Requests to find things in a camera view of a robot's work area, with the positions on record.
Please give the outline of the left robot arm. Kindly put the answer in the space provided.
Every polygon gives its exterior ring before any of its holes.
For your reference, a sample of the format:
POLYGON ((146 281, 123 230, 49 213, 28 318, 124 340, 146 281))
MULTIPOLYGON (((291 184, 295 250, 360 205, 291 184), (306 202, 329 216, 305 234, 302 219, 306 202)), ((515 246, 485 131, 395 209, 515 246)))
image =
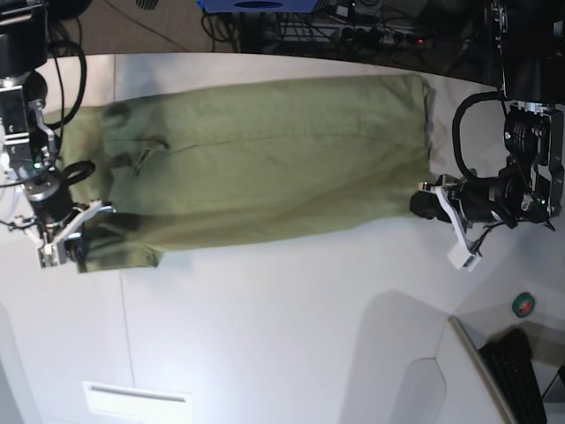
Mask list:
POLYGON ((564 3, 562 1, 493 1, 489 8, 493 62, 498 87, 470 95, 456 109, 452 144, 462 176, 441 175, 411 196, 411 212, 449 222, 434 193, 466 225, 521 222, 551 225, 561 213, 564 187, 564 3), (476 175, 463 159, 461 123, 481 102, 503 106, 506 165, 493 177, 476 175))

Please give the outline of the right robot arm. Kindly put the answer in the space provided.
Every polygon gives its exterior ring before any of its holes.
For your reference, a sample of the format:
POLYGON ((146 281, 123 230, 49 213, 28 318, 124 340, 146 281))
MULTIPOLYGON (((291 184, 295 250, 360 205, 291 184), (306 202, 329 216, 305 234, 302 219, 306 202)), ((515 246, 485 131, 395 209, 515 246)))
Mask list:
POLYGON ((41 267, 66 262, 80 239, 80 227, 102 207, 100 201, 80 204, 70 188, 90 177, 90 161, 60 170, 64 128, 77 112, 87 83, 87 61, 81 46, 69 39, 56 40, 52 24, 76 19, 88 1, 3 1, 1 3, 1 169, 2 188, 18 187, 33 214, 7 223, 23 231, 35 244, 41 267), (46 122, 48 86, 38 70, 62 49, 79 60, 79 90, 74 104, 60 110, 60 118, 46 122))

